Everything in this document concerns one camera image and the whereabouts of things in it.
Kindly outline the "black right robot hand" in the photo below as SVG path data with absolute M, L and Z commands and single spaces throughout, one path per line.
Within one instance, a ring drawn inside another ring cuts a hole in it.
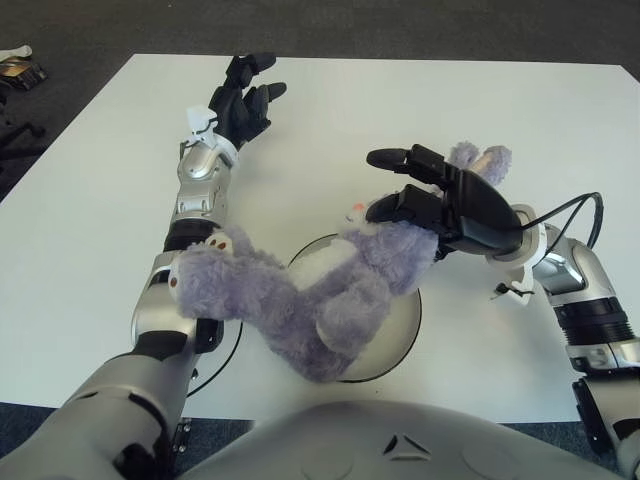
M 431 230 L 446 253 L 496 256 L 521 247 L 521 221 L 497 191 L 512 163 L 508 148 L 492 146 L 479 152 L 473 144 L 461 142 L 446 158 L 415 144 L 409 149 L 373 150 L 366 162 L 436 189 L 430 192 L 408 184 L 368 207 L 367 221 L 405 221 Z

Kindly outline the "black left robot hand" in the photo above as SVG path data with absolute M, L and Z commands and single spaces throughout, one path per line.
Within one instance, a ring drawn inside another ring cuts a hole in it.
M 217 87 L 209 109 L 217 114 L 214 132 L 229 140 L 237 150 L 263 133 L 270 125 L 269 104 L 285 94 L 284 82 L 251 86 L 251 81 L 276 63 L 271 52 L 234 56 L 226 69 L 224 83 Z

